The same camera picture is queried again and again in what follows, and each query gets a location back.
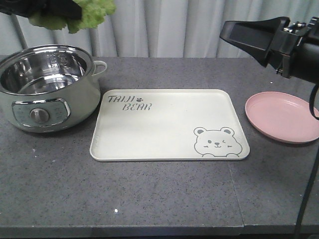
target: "green lettuce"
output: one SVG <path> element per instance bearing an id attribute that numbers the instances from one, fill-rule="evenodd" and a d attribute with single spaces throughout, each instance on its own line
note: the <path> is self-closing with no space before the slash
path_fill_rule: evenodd
<path id="1" fill-rule="evenodd" d="M 73 0 L 82 7 L 82 19 L 73 20 L 52 14 L 43 15 L 37 12 L 29 17 L 29 22 L 35 26 L 43 26 L 50 30 L 61 30 L 66 25 L 69 33 L 76 33 L 85 28 L 96 28 L 104 21 L 105 15 L 115 12 L 116 6 L 113 0 Z"/>

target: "bear illustration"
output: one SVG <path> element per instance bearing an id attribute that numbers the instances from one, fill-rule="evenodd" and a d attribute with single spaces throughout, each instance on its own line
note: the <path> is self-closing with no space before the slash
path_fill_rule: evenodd
<path id="1" fill-rule="evenodd" d="M 234 138 L 234 130 L 229 127 L 220 130 L 197 127 L 194 133 L 197 136 L 194 147 L 202 157 L 239 157 L 243 149 Z"/>

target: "speckled gray surface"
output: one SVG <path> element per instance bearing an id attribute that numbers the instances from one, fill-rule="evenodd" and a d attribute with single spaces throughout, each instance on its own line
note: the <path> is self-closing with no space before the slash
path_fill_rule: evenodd
<path id="1" fill-rule="evenodd" d="M 102 92 L 226 91 L 250 155 L 238 162 L 101 163 L 89 154 L 98 109 L 50 134 L 16 129 L 0 111 L 0 237 L 292 232 L 318 142 L 298 146 L 264 137 L 247 121 L 244 104 L 262 91 L 307 100 L 312 84 L 284 79 L 253 59 L 99 59 L 109 66 Z M 319 231 L 318 187 L 304 218 L 308 233 Z"/>

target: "rectangular tray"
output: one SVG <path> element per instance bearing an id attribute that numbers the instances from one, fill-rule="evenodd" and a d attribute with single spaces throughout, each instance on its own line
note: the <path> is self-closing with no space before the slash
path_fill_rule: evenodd
<path id="1" fill-rule="evenodd" d="M 240 160 L 249 145 L 221 90 L 110 90 L 90 153 L 99 161 Z"/>

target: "pink plate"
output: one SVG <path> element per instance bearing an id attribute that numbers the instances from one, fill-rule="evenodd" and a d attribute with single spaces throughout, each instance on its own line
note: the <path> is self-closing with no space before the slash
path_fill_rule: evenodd
<path id="1" fill-rule="evenodd" d="M 309 103 L 281 92 L 262 92 L 245 105 L 250 123 L 264 135 L 286 143 L 306 143 L 319 137 L 319 120 L 309 111 Z"/>

